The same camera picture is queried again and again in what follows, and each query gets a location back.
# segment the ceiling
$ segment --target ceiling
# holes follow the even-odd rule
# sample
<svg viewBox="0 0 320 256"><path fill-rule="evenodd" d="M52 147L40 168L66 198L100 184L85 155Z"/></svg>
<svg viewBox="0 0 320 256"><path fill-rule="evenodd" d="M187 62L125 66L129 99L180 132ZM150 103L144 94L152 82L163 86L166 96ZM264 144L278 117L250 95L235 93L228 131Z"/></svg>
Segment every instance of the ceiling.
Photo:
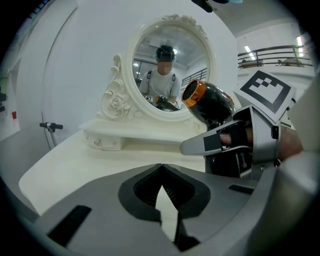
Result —
<svg viewBox="0 0 320 256"><path fill-rule="evenodd" d="M243 0L243 3L226 4L209 0L209 3L236 38L279 23L295 21L277 0Z"/></svg>
<svg viewBox="0 0 320 256"><path fill-rule="evenodd" d="M148 34L138 45L135 59L156 60L157 49L161 45L172 46L177 50L176 65L188 69L193 63L205 56L205 47L187 31L179 27L162 26Z"/></svg>

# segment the person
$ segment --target person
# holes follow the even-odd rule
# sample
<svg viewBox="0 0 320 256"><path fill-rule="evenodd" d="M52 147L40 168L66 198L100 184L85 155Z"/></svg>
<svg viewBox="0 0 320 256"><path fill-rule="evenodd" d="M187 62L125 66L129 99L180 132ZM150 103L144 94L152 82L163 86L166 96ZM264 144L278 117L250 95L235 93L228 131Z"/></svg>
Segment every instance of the person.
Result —
<svg viewBox="0 0 320 256"><path fill-rule="evenodd" d="M140 92L143 97L151 96L155 107L156 97L165 96L172 104L176 103L180 90L179 78L172 72L172 63L176 55L172 46L161 45L156 50L156 68L145 73L141 84Z"/></svg>
<svg viewBox="0 0 320 256"><path fill-rule="evenodd" d="M252 127L245 129L246 136L249 144L253 144L254 135ZM223 145L231 145L231 136L228 133L220 134L220 140ZM281 139L279 144L279 155L280 161L284 161L287 158L299 154L303 150L301 141L295 130L288 127L281 126Z"/></svg>

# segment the floral carving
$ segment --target floral carving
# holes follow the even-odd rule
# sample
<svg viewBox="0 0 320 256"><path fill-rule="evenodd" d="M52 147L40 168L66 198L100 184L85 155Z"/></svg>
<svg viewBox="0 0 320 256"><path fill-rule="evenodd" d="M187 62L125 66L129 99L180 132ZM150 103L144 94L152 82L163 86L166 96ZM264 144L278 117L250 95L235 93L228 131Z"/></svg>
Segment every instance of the floral carving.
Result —
<svg viewBox="0 0 320 256"><path fill-rule="evenodd" d="M140 118L142 117L142 113L133 106L133 102L123 85L123 81L119 77L121 57L116 55L113 59L114 66L111 68L113 77L101 100L102 113L111 119L118 119L123 116L127 116L129 119L133 119L134 117Z"/></svg>
<svg viewBox="0 0 320 256"><path fill-rule="evenodd" d="M201 25L197 25L197 21L192 18L191 16L179 16L178 14L174 15L167 15L162 18L163 20L171 20L171 21L178 21L178 22L183 22L191 27L194 27L196 30L198 30L206 39L207 39L207 34L202 28Z"/></svg>

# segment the hand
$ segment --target hand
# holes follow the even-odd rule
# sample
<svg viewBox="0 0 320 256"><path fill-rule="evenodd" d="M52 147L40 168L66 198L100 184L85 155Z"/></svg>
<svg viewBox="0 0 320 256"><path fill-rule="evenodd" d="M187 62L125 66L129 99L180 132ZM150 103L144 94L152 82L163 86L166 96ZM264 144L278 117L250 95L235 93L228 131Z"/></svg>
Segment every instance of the hand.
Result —
<svg viewBox="0 0 320 256"><path fill-rule="evenodd" d="M252 127L246 128L246 136L248 138L248 143L253 144L254 133ZM220 134L220 139L223 145L231 145L230 134L222 133ZM295 130L290 128L281 127L281 138L280 138L280 148L279 148L279 160L283 161L293 155L299 154L303 148L298 134Z"/></svg>

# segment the hair dryer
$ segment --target hair dryer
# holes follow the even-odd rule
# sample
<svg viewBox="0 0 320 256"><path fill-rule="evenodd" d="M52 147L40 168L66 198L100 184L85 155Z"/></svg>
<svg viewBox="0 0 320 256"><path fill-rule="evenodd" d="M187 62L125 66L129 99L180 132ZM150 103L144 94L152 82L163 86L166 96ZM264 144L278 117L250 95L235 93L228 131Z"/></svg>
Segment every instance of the hair dryer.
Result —
<svg viewBox="0 0 320 256"><path fill-rule="evenodd" d="M207 131L216 129L232 120L235 112L234 102L229 95L215 85L195 79L185 88L182 94L182 102L189 111L201 122L206 124ZM243 125L235 124L221 129L219 133L230 133L232 146L248 144L246 131ZM219 135L207 139L205 144L210 147L213 143L220 145ZM242 147L223 154L205 155L205 172L239 177L241 173L250 168L247 164L251 161L248 147Z"/></svg>

